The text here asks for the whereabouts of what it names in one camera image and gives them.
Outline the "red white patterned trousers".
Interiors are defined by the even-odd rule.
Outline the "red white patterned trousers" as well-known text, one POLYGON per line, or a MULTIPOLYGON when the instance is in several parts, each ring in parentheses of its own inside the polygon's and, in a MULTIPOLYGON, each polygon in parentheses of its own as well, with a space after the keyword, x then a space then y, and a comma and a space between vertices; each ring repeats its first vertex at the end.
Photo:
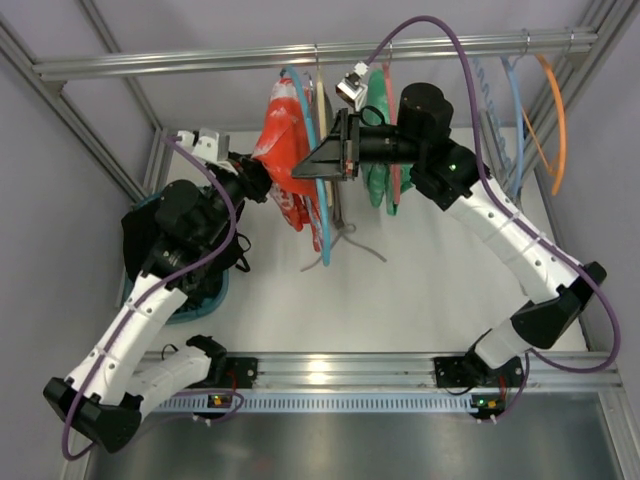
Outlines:
POLYGON ((273 86, 264 124, 252 157, 266 169, 272 180, 269 194, 290 227, 301 232, 311 228, 312 245, 322 249, 322 226, 315 182, 299 180, 292 171, 310 153, 302 106, 289 77, 273 86))

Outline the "light blue spiral hanger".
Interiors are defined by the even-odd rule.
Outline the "light blue spiral hanger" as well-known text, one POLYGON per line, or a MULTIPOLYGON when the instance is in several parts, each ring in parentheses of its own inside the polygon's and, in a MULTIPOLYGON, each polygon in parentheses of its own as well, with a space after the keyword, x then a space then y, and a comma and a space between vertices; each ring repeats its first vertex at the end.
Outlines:
POLYGON ((501 132, 501 121, 495 110, 495 103, 491 95, 491 88, 488 82, 487 73, 481 63, 481 60, 478 57, 473 57, 471 63, 473 65, 476 79, 479 83, 480 96, 488 113, 490 124, 493 128, 494 136, 496 138, 500 165, 503 169, 506 169, 507 167, 511 167, 513 165, 513 161, 506 150, 506 139, 501 132))

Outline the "beige wooden hanger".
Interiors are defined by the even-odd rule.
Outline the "beige wooden hanger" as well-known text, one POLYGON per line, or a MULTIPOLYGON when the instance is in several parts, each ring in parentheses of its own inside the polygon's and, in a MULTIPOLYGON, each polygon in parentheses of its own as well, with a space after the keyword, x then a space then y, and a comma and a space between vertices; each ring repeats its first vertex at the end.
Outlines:
MULTIPOLYGON (((315 63, 316 65, 316 114, 317 114, 317 120, 318 120, 318 139, 324 140, 328 130, 324 80, 322 76, 321 66, 319 63, 318 50, 316 49, 314 53, 315 53, 315 60, 316 60, 316 63, 315 63)), ((324 186, 326 191, 327 206, 331 208, 334 204, 331 182, 325 181, 324 186)))

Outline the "pink hanger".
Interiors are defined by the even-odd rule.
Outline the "pink hanger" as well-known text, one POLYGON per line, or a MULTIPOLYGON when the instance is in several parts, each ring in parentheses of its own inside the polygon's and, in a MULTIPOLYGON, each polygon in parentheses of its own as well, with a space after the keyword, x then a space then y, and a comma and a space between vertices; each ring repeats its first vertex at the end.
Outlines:
MULTIPOLYGON (((386 96, 389 105, 389 114, 391 124, 395 125, 397 122, 397 108, 396 108, 396 100, 393 92, 393 83, 391 78, 391 61, 392 61, 392 52, 393 52, 393 44, 389 43, 388 47, 389 53, 388 58, 382 63, 382 69, 384 74, 385 81, 385 89, 386 96)), ((399 205, 401 201, 402 194, 402 170, 398 164, 393 164, 390 167, 391 179, 392 179, 392 188, 393 188, 393 202, 395 205, 399 205)))

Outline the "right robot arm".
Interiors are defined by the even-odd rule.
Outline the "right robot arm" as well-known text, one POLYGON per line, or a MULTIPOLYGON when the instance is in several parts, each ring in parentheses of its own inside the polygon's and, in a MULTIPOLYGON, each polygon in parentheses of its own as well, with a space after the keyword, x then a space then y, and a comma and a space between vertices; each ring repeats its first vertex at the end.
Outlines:
POLYGON ((499 198, 488 167, 451 139, 453 113, 443 92, 424 82, 403 89, 394 125, 369 122, 381 114, 374 107, 342 109, 328 136, 292 175, 346 180, 365 164, 408 164, 415 188, 469 228, 516 276, 527 302, 464 355, 436 362, 439 387, 480 387, 493 384, 520 355, 553 347, 606 271, 597 262, 581 265, 566 256, 508 199, 499 198))

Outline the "brown grey trousers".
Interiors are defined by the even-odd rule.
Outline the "brown grey trousers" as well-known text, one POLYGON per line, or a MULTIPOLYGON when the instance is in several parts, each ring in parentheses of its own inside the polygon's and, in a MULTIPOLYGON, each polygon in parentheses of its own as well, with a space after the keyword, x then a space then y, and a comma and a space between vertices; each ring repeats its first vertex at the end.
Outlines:
MULTIPOLYGON (((327 125, 328 125, 329 124, 328 116, 332 113, 332 108, 326 92, 325 92, 325 101, 326 101, 326 114, 327 114, 327 125)), ((319 145, 321 140, 318 139, 318 120, 317 120, 317 114, 316 114, 316 87, 315 87, 314 93, 311 95, 310 110, 311 110, 312 121, 315 129, 317 145, 319 145)), ((368 252, 369 254, 375 256, 381 262, 386 263, 387 258, 384 257, 382 254, 380 254, 373 248, 370 248, 359 242, 356 242, 351 238, 351 235, 356 232, 356 225, 352 223, 348 223, 343 218, 343 205, 342 205, 342 199, 341 199, 340 185, 337 182, 331 182, 331 185, 332 185, 334 204, 331 208, 329 208, 329 228, 335 231, 335 235, 331 243, 331 249, 333 249, 340 240, 343 240, 345 243, 349 243, 357 248, 360 248, 368 252)))

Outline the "teal blue hanger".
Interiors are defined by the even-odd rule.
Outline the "teal blue hanger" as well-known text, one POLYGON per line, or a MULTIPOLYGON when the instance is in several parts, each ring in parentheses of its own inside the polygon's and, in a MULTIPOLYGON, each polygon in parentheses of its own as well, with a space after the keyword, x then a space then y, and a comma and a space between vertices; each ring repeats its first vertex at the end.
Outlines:
MULTIPOLYGON (((310 151, 313 152, 317 147, 317 139, 316 139, 315 129, 312 121, 309 100, 307 98, 307 95, 305 94, 300 77, 291 65, 285 65, 281 69, 280 76, 281 77, 288 76, 293 82, 296 95, 298 97, 298 100, 301 106, 303 118, 304 118, 309 148, 310 148, 310 151)), ((316 187, 316 194, 318 198, 318 207, 319 207, 319 225, 320 225, 320 231, 322 234, 321 261, 325 267, 328 267, 330 265, 330 259, 331 259, 331 234, 330 234, 330 228, 329 228, 328 196, 327 196, 326 186, 323 180, 316 178, 315 187, 316 187)))

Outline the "orange hanger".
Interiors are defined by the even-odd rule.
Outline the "orange hanger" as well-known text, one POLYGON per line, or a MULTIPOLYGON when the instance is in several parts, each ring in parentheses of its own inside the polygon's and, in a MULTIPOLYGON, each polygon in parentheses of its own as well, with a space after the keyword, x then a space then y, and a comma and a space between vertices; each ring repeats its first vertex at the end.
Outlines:
POLYGON ((524 114, 524 126, 526 127, 525 133, 528 138, 533 142, 536 148, 537 155, 542 161, 543 166, 546 169, 547 174, 553 179, 551 187, 551 195, 557 196, 564 181, 567 158, 568 158, 568 128, 567 128, 567 113, 565 108, 565 102, 563 94, 561 93, 559 81, 557 76, 553 72, 551 64, 541 54, 536 54, 536 59, 540 64, 543 72, 545 73, 547 83, 550 87, 553 105, 556 113, 557 120, 557 132, 558 132, 558 150, 553 161, 549 161, 544 153, 542 143, 539 140, 536 130, 534 129, 531 120, 523 107, 524 114))

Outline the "left aluminium frame post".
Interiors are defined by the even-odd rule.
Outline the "left aluminium frame post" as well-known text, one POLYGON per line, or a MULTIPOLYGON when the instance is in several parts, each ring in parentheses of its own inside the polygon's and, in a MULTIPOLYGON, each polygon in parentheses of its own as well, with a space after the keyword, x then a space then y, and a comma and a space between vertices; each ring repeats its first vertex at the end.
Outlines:
POLYGON ((140 83, 47 81, 54 56, 100 56, 120 45, 95 1, 4 1, 1 60, 9 64, 82 150, 131 201, 149 195, 164 167, 163 125, 140 83))

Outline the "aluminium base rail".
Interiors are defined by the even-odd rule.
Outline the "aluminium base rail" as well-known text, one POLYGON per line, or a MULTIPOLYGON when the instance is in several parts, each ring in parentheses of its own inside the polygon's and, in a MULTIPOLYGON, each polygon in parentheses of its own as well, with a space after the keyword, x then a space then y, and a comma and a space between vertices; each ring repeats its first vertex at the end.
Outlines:
POLYGON ((593 352, 554 352, 571 372, 552 367, 531 354, 509 361, 481 379, 461 366, 454 353, 249 353, 227 354, 229 369, 242 390, 273 392, 461 392, 474 393, 525 385, 535 393, 620 391, 615 365, 586 373, 604 359, 593 352))

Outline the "right aluminium frame post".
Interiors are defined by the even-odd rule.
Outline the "right aluminium frame post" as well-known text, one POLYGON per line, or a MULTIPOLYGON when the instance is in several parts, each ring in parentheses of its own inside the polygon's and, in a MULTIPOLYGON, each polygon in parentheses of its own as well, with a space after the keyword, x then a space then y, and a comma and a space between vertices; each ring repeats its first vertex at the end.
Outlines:
POLYGON ((505 68, 515 104, 520 103, 515 65, 519 59, 535 56, 547 85, 538 92, 530 109, 523 108, 516 126, 518 157, 513 166, 498 168, 504 187, 525 180, 535 168, 551 178, 551 194, 557 195, 567 172, 569 154, 568 118, 579 97, 604 64, 605 57, 639 15, 637 1, 592 1, 576 26, 563 29, 530 30, 485 37, 474 52, 473 65, 485 96, 489 84, 480 65, 482 56, 513 61, 505 68))

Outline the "black clothes pile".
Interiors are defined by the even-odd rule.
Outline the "black clothes pile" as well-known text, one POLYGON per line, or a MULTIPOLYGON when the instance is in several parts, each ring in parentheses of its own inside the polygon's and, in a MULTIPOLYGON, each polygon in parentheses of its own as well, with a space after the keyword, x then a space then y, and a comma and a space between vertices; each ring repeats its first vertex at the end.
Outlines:
MULTIPOLYGON (((203 247, 189 246, 181 239, 172 237, 164 232, 156 222, 155 216, 160 209, 160 204, 161 200, 154 215, 160 235, 151 247, 151 251, 137 277, 141 273, 151 273, 159 278, 164 278, 182 270, 212 253, 214 249, 222 244, 229 232, 229 226, 225 225, 211 245, 203 247)), ((187 295, 186 301, 199 303, 213 293, 213 281, 220 273, 224 271, 229 273, 229 270, 233 267, 244 273, 250 271, 250 266, 245 256, 245 253, 250 248, 251 242, 249 239, 245 235, 235 232, 231 242, 218 256, 206 265, 181 276, 174 285, 187 295)))

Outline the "teal laundry basket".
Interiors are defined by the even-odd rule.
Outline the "teal laundry basket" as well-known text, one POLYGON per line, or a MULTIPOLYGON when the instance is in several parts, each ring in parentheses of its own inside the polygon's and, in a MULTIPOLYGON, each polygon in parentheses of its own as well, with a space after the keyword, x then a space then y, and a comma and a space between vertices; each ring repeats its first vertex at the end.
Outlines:
MULTIPOLYGON (((121 219, 123 232, 124 283, 119 304, 129 298, 137 274, 160 235, 154 215, 160 194, 154 194, 135 204, 121 219)), ((186 301, 166 322, 177 325, 196 321, 213 313, 224 301, 229 287, 229 273, 220 273, 213 281, 213 293, 199 303, 186 301)))

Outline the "aluminium frame post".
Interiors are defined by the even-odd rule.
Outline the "aluminium frame post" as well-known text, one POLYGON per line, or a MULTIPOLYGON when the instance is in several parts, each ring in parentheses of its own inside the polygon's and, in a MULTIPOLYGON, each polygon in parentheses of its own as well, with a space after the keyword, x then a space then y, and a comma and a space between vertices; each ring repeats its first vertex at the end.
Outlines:
POLYGON ((54 56, 100 56, 120 45, 95 1, 4 1, 1 60, 9 64, 82 150, 131 201, 149 195, 164 167, 163 125, 140 83, 47 81, 54 56))
POLYGON ((480 65, 482 56, 513 61, 505 68, 515 104, 520 103, 515 65, 519 59, 535 56, 547 85, 538 92, 530 109, 523 108, 516 126, 518 157, 513 166, 498 168, 504 187, 525 180, 535 168, 551 178, 551 194, 557 195, 567 172, 569 154, 568 118, 579 97, 604 64, 605 57, 639 15, 637 1, 592 1, 576 26, 563 29, 530 30, 485 37, 474 52, 473 65, 485 96, 489 84, 480 65))

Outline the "green patterned trousers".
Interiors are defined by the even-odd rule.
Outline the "green patterned trousers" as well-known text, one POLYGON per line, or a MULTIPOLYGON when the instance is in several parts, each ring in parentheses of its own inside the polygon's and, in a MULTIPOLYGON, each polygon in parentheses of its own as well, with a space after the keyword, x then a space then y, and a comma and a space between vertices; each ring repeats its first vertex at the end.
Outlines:
MULTIPOLYGON (((389 105, 386 96, 385 81, 382 65, 373 70, 368 81, 366 105, 379 110, 386 124, 391 124, 389 105)), ((393 202, 393 188, 390 167, 387 164, 365 164, 361 167, 361 175, 364 186, 368 192, 369 200, 374 208, 385 205, 386 212, 395 216, 399 205, 393 202)), ((411 187, 408 165, 399 165, 402 170, 402 194, 411 187)))

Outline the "aluminium hanging rail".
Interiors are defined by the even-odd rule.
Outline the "aluminium hanging rail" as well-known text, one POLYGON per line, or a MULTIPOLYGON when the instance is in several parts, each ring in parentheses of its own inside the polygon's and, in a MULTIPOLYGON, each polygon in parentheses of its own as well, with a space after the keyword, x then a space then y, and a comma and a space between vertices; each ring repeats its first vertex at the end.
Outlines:
MULTIPOLYGON (((598 39, 591 27, 527 30, 462 35, 469 56, 511 56, 535 53, 588 53, 598 39)), ((49 57, 34 61, 32 70, 46 82, 101 78, 132 78, 191 72, 242 71, 284 65, 354 65, 377 48, 375 42, 319 43, 242 49, 202 49, 100 56, 49 57)))

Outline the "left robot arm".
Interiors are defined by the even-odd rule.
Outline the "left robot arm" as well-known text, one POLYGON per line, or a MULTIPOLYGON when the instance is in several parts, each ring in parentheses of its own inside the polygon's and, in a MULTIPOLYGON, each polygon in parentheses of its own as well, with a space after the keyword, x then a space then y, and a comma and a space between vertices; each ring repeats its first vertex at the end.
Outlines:
POLYGON ((226 272, 244 255, 236 224, 246 201, 262 203, 272 186, 256 159, 230 155, 230 169, 193 159, 206 186, 176 180, 125 215, 125 266, 132 288, 86 358, 43 395, 71 431, 109 453, 122 450, 161 403, 189 387, 218 387, 228 378, 227 350, 210 336, 144 372, 136 369, 178 311, 215 303, 226 272))

